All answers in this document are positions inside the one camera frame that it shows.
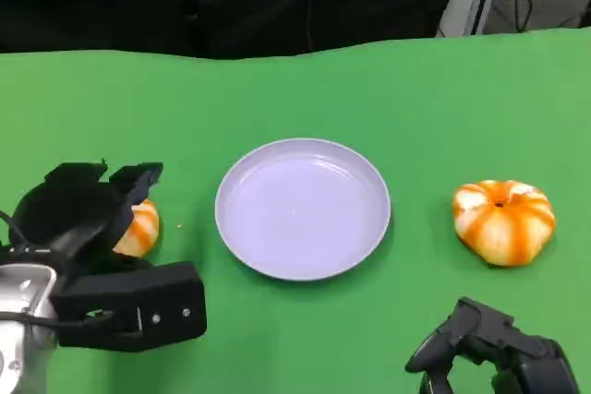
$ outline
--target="green table surface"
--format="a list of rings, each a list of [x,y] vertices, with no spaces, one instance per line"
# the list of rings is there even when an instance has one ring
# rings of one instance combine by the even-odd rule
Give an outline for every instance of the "green table surface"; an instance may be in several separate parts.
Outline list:
[[[0,208],[61,161],[163,161],[151,259],[192,260],[206,284],[203,338],[142,354],[58,349],[50,394],[415,393],[404,364],[461,295],[558,340],[591,389],[590,54],[590,31],[561,30],[236,62],[1,56]],[[352,147],[390,188],[384,242],[341,277],[265,278],[216,231],[225,172],[285,137]],[[527,268],[487,268],[454,235],[454,190],[487,178],[536,185],[553,204],[554,238]],[[459,363],[452,382],[486,393],[491,374]]]

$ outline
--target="small pumpkin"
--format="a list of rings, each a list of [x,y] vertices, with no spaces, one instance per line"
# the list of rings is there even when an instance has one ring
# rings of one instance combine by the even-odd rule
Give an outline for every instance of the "small pumpkin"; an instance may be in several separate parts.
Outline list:
[[[529,264],[556,226],[548,198],[514,180],[462,185],[452,207],[458,237],[491,265]]]
[[[126,256],[142,257],[153,249],[160,231],[160,218],[156,207],[146,199],[131,207],[133,221],[113,250]]]

